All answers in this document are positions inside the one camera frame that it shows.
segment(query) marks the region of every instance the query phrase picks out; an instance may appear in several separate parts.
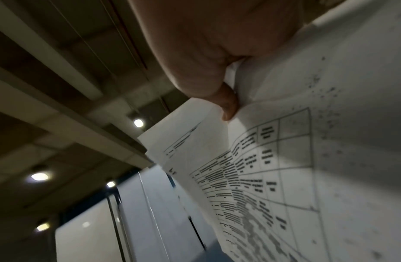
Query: black strip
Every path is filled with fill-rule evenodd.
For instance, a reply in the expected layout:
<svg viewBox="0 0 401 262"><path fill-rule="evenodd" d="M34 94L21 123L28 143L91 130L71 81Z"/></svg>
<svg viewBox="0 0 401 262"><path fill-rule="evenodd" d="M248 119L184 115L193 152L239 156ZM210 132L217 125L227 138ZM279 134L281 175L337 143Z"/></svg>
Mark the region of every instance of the black strip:
<svg viewBox="0 0 401 262"><path fill-rule="evenodd" d="M204 250L206 251L206 247L205 247L204 243L202 242L202 239L201 239L201 237L199 236L199 233L197 232L195 225L194 225L193 222L192 222L192 218L191 218L191 217L188 217L188 218L189 218L189 221L190 221L191 224L192 224L193 230L195 230L195 233L196 233L196 235L197 235L197 238L199 239L200 244L202 245L202 247L203 247Z"/></svg>
<svg viewBox="0 0 401 262"><path fill-rule="evenodd" d="M117 237L118 247L120 249L121 260L123 260L123 262L126 262L126 258L124 256L124 251L123 251L123 246L122 246L121 240L120 240L120 234L118 233L117 225L115 223L113 207L111 206L110 199L108 197L106 199L108 201L108 207L110 208L111 219L113 220L113 226L114 226L115 236Z"/></svg>

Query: recessed light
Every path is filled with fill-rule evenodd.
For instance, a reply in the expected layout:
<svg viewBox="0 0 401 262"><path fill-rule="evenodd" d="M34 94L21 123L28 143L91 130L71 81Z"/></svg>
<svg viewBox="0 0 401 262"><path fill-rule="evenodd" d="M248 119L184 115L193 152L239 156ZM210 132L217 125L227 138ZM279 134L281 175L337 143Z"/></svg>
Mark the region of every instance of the recessed light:
<svg viewBox="0 0 401 262"><path fill-rule="evenodd" d="M49 176L45 173L35 173L31 175L31 178L35 181L46 181L49 179Z"/></svg>
<svg viewBox="0 0 401 262"><path fill-rule="evenodd" d="M110 187L110 188L111 187L115 187L115 182L114 181L110 181L110 182L107 183L107 186Z"/></svg>
<svg viewBox="0 0 401 262"><path fill-rule="evenodd" d="M43 223L43 224L37 226L36 231L41 232L41 231L47 230L49 227L50 227L49 223Z"/></svg>
<svg viewBox="0 0 401 262"><path fill-rule="evenodd" d="M142 126L144 126L144 123L143 123L143 121L142 121L141 119L136 119L136 120L134 121L134 124L135 124L137 127L142 127Z"/></svg>

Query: ceiling beam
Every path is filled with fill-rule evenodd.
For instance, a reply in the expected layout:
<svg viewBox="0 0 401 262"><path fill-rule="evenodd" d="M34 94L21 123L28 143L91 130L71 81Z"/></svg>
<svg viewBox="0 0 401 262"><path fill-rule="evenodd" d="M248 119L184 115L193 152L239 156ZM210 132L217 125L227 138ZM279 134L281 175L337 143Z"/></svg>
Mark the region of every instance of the ceiling beam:
<svg viewBox="0 0 401 262"><path fill-rule="evenodd" d="M0 31L91 100L103 96L97 81L68 53L59 50L44 29L16 1L0 0Z"/></svg>
<svg viewBox="0 0 401 262"><path fill-rule="evenodd" d="M0 112L133 166L151 165L135 148L1 67Z"/></svg>

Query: light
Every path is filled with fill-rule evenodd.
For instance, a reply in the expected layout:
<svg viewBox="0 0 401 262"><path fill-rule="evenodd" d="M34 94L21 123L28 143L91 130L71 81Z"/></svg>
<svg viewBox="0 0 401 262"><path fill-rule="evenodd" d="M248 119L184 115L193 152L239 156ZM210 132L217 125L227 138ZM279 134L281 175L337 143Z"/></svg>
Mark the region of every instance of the light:
<svg viewBox="0 0 401 262"><path fill-rule="evenodd" d="M144 126L144 123L143 123L143 121L142 121L141 119L136 119L136 120L134 121L134 124L135 124L137 127L142 127L142 126Z"/></svg>
<svg viewBox="0 0 401 262"><path fill-rule="evenodd" d="M49 179L49 176L45 173L35 173L31 175L31 178L35 181L46 181Z"/></svg>
<svg viewBox="0 0 401 262"><path fill-rule="evenodd" d="M38 232L41 232L41 231L47 230L49 227L50 227L50 226L49 226L48 223L43 223L43 224L39 225L39 226L36 228L36 230L37 230Z"/></svg>
<svg viewBox="0 0 401 262"><path fill-rule="evenodd" d="M108 186L109 188L115 187L114 181L108 182L108 183L107 183L107 186Z"/></svg>

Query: paper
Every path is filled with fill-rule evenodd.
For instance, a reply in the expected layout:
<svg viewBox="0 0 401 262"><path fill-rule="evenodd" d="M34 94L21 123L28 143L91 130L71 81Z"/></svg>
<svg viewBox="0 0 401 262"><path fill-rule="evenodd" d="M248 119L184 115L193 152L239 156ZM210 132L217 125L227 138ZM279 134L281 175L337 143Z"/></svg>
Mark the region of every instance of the paper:
<svg viewBox="0 0 401 262"><path fill-rule="evenodd" d="M148 148L223 251L401 261L401 0L346 1L280 53L245 61L235 89L245 106L232 121L201 109L200 123L170 127L191 130L184 142L168 131Z"/></svg>

